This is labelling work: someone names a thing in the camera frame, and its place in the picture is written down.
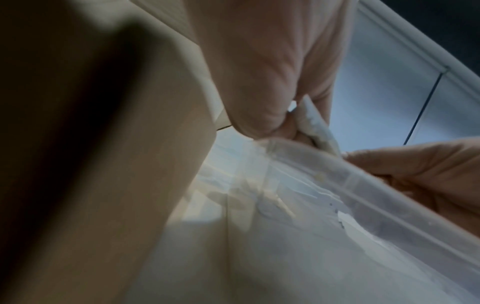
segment cabinet panel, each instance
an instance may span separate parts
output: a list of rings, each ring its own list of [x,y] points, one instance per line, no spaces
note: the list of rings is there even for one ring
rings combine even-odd
[[[480,100],[454,83],[439,82],[408,144],[480,136]]]
[[[402,145],[439,71],[359,12],[333,94],[343,151]]]

